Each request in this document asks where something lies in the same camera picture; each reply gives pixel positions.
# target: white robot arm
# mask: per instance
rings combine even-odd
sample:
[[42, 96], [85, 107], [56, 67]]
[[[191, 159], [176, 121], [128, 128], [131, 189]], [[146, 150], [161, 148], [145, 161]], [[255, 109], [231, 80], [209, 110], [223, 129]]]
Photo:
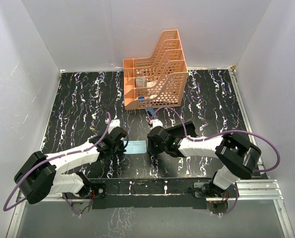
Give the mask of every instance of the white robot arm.
[[261, 156], [261, 150], [238, 133], [206, 140], [184, 135], [173, 136], [172, 129], [164, 129], [158, 119], [150, 121], [150, 125], [150, 154], [166, 152], [173, 157], [207, 156], [221, 160], [224, 166], [214, 174], [210, 184], [201, 189], [207, 195], [221, 196], [236, 181], [251, 179]]
[[47, 157], [60, 159], [49, 161], [32, 172], [19, 186], [30, 204], [43, 200], [48, 194], [71, 192], [76, 196], [89, 195], [89, 180], [83, 173], [77, 172], [69, 175], [64, 173], [84, 164], [96, 162], [100, 157], [125, 152], [123, 141], [127, 132], [119, 126], [119, 120], [112, 120], [108, 134], [97, 145], [100, 136], [96, 136], [86, 143], [69, 150], [53, 154], [43, 154], [41, 151], [33, 153], [23, 167], [16, 174], [14, 181], [18, 183], [25, 174], [36, 164], [46, 160]]

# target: white enclosure wall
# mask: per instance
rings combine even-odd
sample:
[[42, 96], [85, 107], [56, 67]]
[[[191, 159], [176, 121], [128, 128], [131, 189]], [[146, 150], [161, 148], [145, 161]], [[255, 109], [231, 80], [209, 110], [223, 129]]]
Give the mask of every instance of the white enclosure wall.
[[59, 69], [115, 70], [178, 29], [192, 66], [237, 64], [270, 0], [22, 0]]
[[15, 174], [39, 150], [58, 78], [22, 2], [0, 0], [0, 238], [13, 215], [2, 210], [4, 202]]
[[[270, 173], [279, 182], [295, 232], [295, 0], [274, 0], [237, 67], [240, 92], [253, 130], [279, 148], [282, 161]], [[275, 162], [259, 143], [266, 167]]]

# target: metal frame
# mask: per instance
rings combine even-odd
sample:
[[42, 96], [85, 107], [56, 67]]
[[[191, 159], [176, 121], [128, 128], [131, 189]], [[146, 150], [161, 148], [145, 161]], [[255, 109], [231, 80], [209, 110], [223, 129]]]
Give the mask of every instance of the metal frame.
[[[240, 106], [240, 110], [243, 116], [243, 120], [245, 123], [245, 126], [247, 130], [251, 131], [251, 126], [243, 105], [242, 98], [240, 96], [240, 92], [238, 89], [237, 85], [237, 80], [234, 71], [230, 67], [220, 67], [220, 68], [210, 68], [210, 67], [193, 67], [193, 68], [188, 68], [192, 70], [210, 70], [210, 69], [227, 69], [229, 71], [232, 85], [234, 87], [235, 93], [236, 93], [236, 98]], [[45, 128], [45, 132], [43, 135], [43, 138], [45, 136], [47, 126], [48, 126], [48, 121], [47, 125]], [[255, 138], [250, 136], [250, 140], [256, 144]], [[263, 169], [263, 162], [260, 159], [258, 166], [260, 169]], [[238, 189], [239, 189], [239, 200], [265, 200], [265, 199], [270, 199], [274, 201], [274, 205], [283, 229], [283, 233], [286, 238], [294, 238], [294, 233], [291, 227], [291, 224], [289, 222], [285, 207], [284, 207], [284, 202], [283, 202], [283, 196], [281, 193], [281, 190], [279, 188], [279, 185], [276, 180], [272, 179], [252, 179], [252, 180], [241, 180], [240, 182], [237, 183]], [[215, 201], [215, 200], [221, 200], [219, 198], [207, 198], [207, 201]], [[51, 194], [48, 195], [43, 201], [45, 202], [65, 202], [61, 198], [61, 194]], [[75, 202], [89, 202], [88, 199], [74, 199], [73, 201]], [[21, 203], [15, 208], [8, 232], [6, 237], [7, 238], [15, 238], [20, 226], [21, 218], [23, 216], [23, 212], [25, 209], [26, 202]]]
[[[240, 106], [240, 110], [241, 110], [241, 113], [242, 113], [242, 116], [243, 116], [243, 120], [244, 120], [246, 129], [248, 131], [252, 132], [252, 128], [251, 128], [250, 122], [248, 120], [246, 110], [244, 108], [244, 104], [243, 104], [243, 101], [242, 101], [242, 98], [241, 98], [241, 95], [240, 95], [240, 91], [239, 91], [239, 88], [238, 88], [235, 72], [231, 67], [228, 68], [228, 71], [229, 71], [229, 75], [230, 75], [230, 78], [231, 78], [231, 81], [232, 81], [232, 85], [233, 85], [235, 93], [236, 93], [236, 98], [237, 98], [238, 104]], [[253, 136], [250, 136], [250, 140], [252, 141], [252, 143], [254, 143], [256, 145], [256, 140], [255, 140], [255, 138]], [[262, 158], [260, 158], [260, 160], [258, 162], [258, 166], [259, 166], [260, 170], [264, 169]], [[282, 226], [282, 229], [283, 229], [284, 236], [286, 238], [294, 238], [295, 237], [294, 232], [292, 230], [292, 226], [291, 226], [291, 223], [289, 221], [289, 218], [288, 218], [285, 206], [284, 206], [284, 200], [283, 200], [282, 192], [281, 192], [280, 187], [278, 186], [278, 184], [277, 184], [277, 188], [278, 188], [278, 192], [280, 193], [281, 199], [273, 199], [273, 201], [274, 201], [274, 205], [275, 205], [275, 208], [276, 208], [276, 211], [277, 211], [278, 218], [280, 220], [280, 223], [281, 223], [281, 226]]]

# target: black marble table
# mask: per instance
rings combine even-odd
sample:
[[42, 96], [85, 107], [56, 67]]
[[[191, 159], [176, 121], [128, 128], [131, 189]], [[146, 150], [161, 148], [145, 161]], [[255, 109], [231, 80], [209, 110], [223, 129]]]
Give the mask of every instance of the black marble table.
[[[228, 70], [190, 70], [181, 107], [175, 110], [192, 120], [196, 133], [209, 136], [231, 129], [245, 129]], [[105, 113], [120, 119], [129, 140], [147, 140], [145, 110], [124, 109], [123, 72], [63, 73], [44, 138], [43, 152], [54, 153], [83, 144], [106, 128]], [[158, 113], [164, 127], [180, 124], [168, 110]], [[222, 167], [218, 159], [192, 156], [172, 158], [163, 153], [123, 155], [86, 164], [88, 178], [211, 178]]]

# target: purple cable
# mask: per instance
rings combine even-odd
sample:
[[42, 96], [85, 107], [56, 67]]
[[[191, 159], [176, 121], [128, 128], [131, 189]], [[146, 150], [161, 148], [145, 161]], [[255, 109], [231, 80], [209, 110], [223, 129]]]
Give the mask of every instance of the purple cable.
[[235, 189], [236, 189], [236, 200], [235, 200], [235, 202], [234, 202], [232, 208], [230, 208], [230, 210], [227, 211], [226, 213], [223, 213], [223, 215], [226, 215], [226, 214], [232, 212], [233, 209], [236, 207], [236, 204], [237, 204], [237, 199], [238, 199], [238, 195], [239, 195], [239, 194], [238, 194], [238, 188], [237, 188], [236, 184], [232, 184], [232, 186], [235, 187]]
[[71, 205], [71, 203], [68, 201], [68, 199], [67, 199], [67, 197], [66, 197], [66, 195], [65, 195], [64, 193], [62, 194], [62, 196], [63, 196], [64, 200], [66, 200], [66, 202], [68, 203], [68, 205], [69, 205], [69, 207], [72, 209], [72, 211], [74, 211], [75, 214], [77, 214], [78, 216], [81, 216], [81, 213], [78, 212], [76, 209], [74, 209], [74, 207], [73, 207], [73, 206]]
[[261, 173], [261, 172], [269, 172], [269, 171], [272, 171], [272, 170], [276, 169], [277, 166], [278, 166], [278, 165], [280, 164], [280, 162], [281, 162], [281, 155], [280, 155], [280, 152], [278, 151], [278, 149], [276, 148], [276, 146], [275, 146], [271, 141], [269, 141], [268, 139], [266, 139], [265, 137], [263, 137], [263, 136], [261, 136], [261, 135], [259, 135], [259, 134], [256, 134], [256, 133], [253, 133], [253, 132], [249, 132], [249, 131], [246, 131], [246, 130], [227, 130], [227, 131], [223, 131], [223, 132], [220, 132], [220, 133], [218, 133], [218, 134], [215, 134], [215, 135], [211, 135], [211, 136], [209, 136], [209, 137], [207, 137], [207, 138], [204, 138], [204, 139], [192, 139], [192, 138], [190, 138], [190, 137], [187, 135], [186, 126], [185, 126], [185, 123], [184, 123], [183, 119], [180, 117], [180, 115], [178, 114], [178, 112], [176, 112], [173, 108], [170, 108], [170, 107], [160, 107], [160, 108], [158, 108], [158, 109], [154, 112], [154, 114], [152, 115], [151, 119], [154, 118], [156, 112], [158, 112], [160, 109], [163, 109], [163, 108], [169, 109], [169, 110], [173, 111], [176, 115], [178, 115], [178, 117], [179, 117], [179, 119], [180, 119], [180, 121], [181, 121], [181, 123], [182, 123], [182, 126], [183, 126], [183, 130], [184, 130], [185, 136], [186, 136], [186, 138], [187, 138], [188, 140], [190, 140], [190, 141], [194, 141], [194, 142], [198, 142], [198, 141], [206, 141], [206, 140], [210, 140], [210, 139], [212, 139], [212, 138], [214, 138], [214, 137], [221, 136], [221, 135], [225, 135], [225, 134], [230, 134], [230, 133], [243, 133], [243, 134], [253, 135], [253, 136], [257, 137], [257, 138], [260, 138], [261, 140], [264, 140], [264, 141], [265, 141], [266, 143], [268, 143], [268, 144], [273, 148], [273, 150], [275, 151], [276, 156], [277, 156], [277, 161], [276, 161], [276, 163], [275, 163], [274, 166], [272, 166], [272, 167], [270, 167], [270, 168], [268, 168], [268, 169], [264, 169], [264, 170], [255, 170], [256, 172], [260, 172], [260, 173]]
[[[103, 140], [103, 138], [106, 136], [106, 134], [108, 133], [109, 126], [110, 126], [110, 123], [111, 123], [111, 115], [110, 115], [109, 112], [107, 112], [106, 115], [108, 115], [108, 119], [109, 119], [109, 123], [108, 123], [108, 125], [107, 125], [106, 130], [104, 131], [104, 133], [103, 133], [103, 135], [101, 136], [101, 138], [100, 138], [100, 139], [99, 139], [94, 145], [92, 145], [91, 147], [89, 147], [89, 148], [87, 148], [87, 149], [84, 150], [85, 152], [87, 152], [87, 151], [93, 149], [94, 147], [96, 147], [96, 146], [97, 146], [97, 145]], [[64, 156], [66, 156], [66, 155], [72, 155], [72, 154], [77, 154], [77, 153], [81, 153], [81, 152], [82, 152], [81, 150], [78, 150], [78, 151], [71, 151], [71, 152], [69, 152], [69, 153], [67, 153], [67, 154], [57, 155], [57, 156], [54, 156], [54, 157], [52, 157], [52, 158], [48, 158], [48, 159], [46, 159], [46, 160], [44, 160], [44, 161], [38, 163], [38, 164], [35, 165], [34, 167], [32, 167], [32, 168], [31, 168], [31, 169], [30, 169], [30, 170], [29, 170], [29, 171], [28, 171], [28, 172], [22, 177], [22, 179], [17, 183], [17, 185], [15, 186], [15, 188], [12, 190], [12, 192], [11, 192], [10, 195], [8, 196], [6, 202], [5, 202], [4, 206], [3, 206], [3, 211], [5, 211], [5, 212], [6, 212], [6, 211], [9, 211], [10, 209], [16, 207], [18, 204], [20, 204], [20, 203], [22, 203], [23, 201], [26, 200], [26, 198], [23, 198], [23, 199], [19, 200], [18, 202], [14, 203], [13, 205], [11, 205], [10, 207], [7, 207], [9, 201], [10, 201], [11, 198], [14, 196], [16, 190], [19, 188], [19, 186], [21, 186], [21, 184], [24, 182], [24, 180], [25, 180], [25, 179], [26, 179], [26, 178], [27, 178], [27, 177], [28, 177], [28, 176], [29, 176], [29, 175], [30, 175], [35, 169], [37, 169], [37, 168], [40, 167], [41, 165], [43, 165], [43, 164], [45, 164], [45, 163], [47, 163], [47, 162], [50, 162], [50, 161], [52, 161], [52, 160], [59, 159], [59, 158], [64, 157]]]

